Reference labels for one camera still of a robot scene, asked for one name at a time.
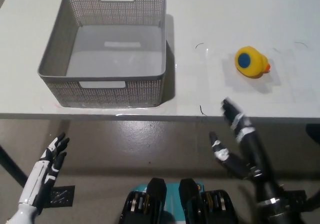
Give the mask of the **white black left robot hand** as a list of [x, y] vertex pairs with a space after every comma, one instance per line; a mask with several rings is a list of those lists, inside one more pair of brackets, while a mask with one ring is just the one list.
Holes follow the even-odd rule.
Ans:
[[48, 200], [67, 155], [70, 139], [63, 132], [48, 145], [35, 163], [19, 199], [20, 204], [35, 208], [40, 214]]

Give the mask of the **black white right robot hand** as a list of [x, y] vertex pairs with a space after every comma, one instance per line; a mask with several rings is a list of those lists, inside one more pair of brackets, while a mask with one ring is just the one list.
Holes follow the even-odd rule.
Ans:
[[217, 162], [235, 177], [250, 180], [260, 206], [274, 205], [283, 198], [267, 154], [249, 117], [229, 99], [222, 101], [223, 116], [233, 131], [242, 158], [229, 151], [215, 132], [209, 133], [210, 145]]

